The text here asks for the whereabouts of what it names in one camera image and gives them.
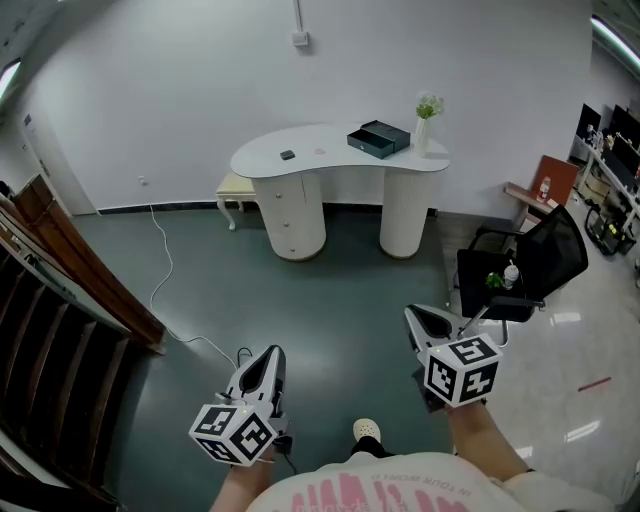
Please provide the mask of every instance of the foot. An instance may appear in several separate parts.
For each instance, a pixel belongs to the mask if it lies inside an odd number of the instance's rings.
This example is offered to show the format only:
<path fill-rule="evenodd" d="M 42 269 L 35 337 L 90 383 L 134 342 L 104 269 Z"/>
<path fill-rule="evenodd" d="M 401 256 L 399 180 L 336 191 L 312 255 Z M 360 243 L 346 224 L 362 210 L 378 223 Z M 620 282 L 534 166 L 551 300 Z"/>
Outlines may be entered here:
<path fill-rule="evenodd" d="M 378 424 L 366 418 L 361 418 L 353 424 L 353 436 L 356 438 L 356 442 L 360 441 L 364 436 L 373 437 L 379 443 L 382 439 Z"/>

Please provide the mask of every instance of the dark green floor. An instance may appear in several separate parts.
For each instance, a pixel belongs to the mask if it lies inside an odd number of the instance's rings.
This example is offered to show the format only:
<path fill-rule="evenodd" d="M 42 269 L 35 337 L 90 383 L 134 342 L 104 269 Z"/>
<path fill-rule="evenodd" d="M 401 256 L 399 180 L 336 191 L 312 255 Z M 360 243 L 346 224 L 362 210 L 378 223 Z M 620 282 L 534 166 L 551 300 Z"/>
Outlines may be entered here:
<path fill-rule="evenodd" d="M 419 253 L 394 261 L 378 247 L 380 216 L 326 215 L 327 243 L 306 263 L 271 250 L 259 213 L 228 231 L 215 210 L 158 213 L 175 271 L 156 299 L 182 337 L 205 335 L 235 357 L 280 345 L 287 356 L 285 411 L 292 460 L 301 471 L 347 458 L 351 426 L 375 419 L 387 450 L 448 451 L 442 415 L 426 413 L 411 374 L 418 363 L 403 308 L 444 306 L 447 283 L 437 230 L 427 223 Z M 149 214 L 84 217 L 75 224 L 103 261 L 145 304 L 165 276 L 162 236 Z M 114 439 L 110 487 L 129 510 L 207 510 L 227 468 L 187 431 L 204 403 L 225 389 L 231 365 L 206 342 L 167 342 L 131 383 Z M 277 479 L 290 475 L 282 460 Z"/>

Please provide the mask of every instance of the flower vase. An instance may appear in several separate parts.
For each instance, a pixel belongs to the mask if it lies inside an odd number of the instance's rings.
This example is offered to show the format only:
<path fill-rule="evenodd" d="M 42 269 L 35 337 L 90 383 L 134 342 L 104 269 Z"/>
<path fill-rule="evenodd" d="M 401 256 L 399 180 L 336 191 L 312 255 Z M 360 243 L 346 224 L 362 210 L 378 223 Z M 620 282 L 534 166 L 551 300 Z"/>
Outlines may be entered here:
<path fill-rule="evenodd" d="M 430 132 L 429 119 L 423 119 L 418 117 L 418 124 L 416 125 L 416 134 L 413 141 L 414 151 L 418 156 L 425 157 L 429 150 L 429 132 Z"/>

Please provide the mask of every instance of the chair armrest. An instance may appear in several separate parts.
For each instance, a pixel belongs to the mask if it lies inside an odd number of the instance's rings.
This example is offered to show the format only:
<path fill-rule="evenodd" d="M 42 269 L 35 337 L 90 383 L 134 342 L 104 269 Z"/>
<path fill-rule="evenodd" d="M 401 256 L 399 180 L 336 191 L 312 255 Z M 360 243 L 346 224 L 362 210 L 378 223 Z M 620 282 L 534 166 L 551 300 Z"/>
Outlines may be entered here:
<path fill-rule="evenodd" d="M 489 307 L 493 306 L 520 306 L 524 308 L 543 308 L 543 300 L 523 299 L 521 297 L 506 297 L 504 295 L 491 297 Z"/>
<path fill-rule="evenodd" d="M 476 244 L 478 243 L 478 240 L 480 239 L 480 237 L 482 235 L 486 235 L 488 233 L 498 233 L 504 236 L 515 236 L 515 237 L 519 237 L 524 235 L 524 233 L 522 231 L 516 231 L 514 229 L 499 229 L 499 228 L 489 228 L 489 227 L 485 227 L 485 226 L 480 226 L 478 228 L 478 230 L 476 231 L 476 236 L 473 239 L 473 241 L 471 242 L 471 245 L 469 245 L 469 250 L 473 251 L 473 249 L 475 248 Z"/>

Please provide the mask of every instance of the kidney-shaped desk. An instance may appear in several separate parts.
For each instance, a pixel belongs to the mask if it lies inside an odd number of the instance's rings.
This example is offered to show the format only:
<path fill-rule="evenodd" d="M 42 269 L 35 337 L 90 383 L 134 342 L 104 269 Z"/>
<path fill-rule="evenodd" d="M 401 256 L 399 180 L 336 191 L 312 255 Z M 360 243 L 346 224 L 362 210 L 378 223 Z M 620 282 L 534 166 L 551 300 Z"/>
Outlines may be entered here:
<path fill-rule="evenodd" d="M 271 246 L 287 260 L 305 260 L 323 247 L 326 234 L 316 172 L 347 166 L 383 167 L 384 205 L 380 246 L 394 258 L 409 258 L 420 246 L 427 216 L 428 175 L 449 166 L 449 153 L 429 141 L 425 158 L 413 146 L 384 160 L 347 144 L 358 124 L 316 124 L 258 137 L 231 158 L 236 174 L 251 178 Z M 295 158 L 282 160 L 290 149 Z"/>

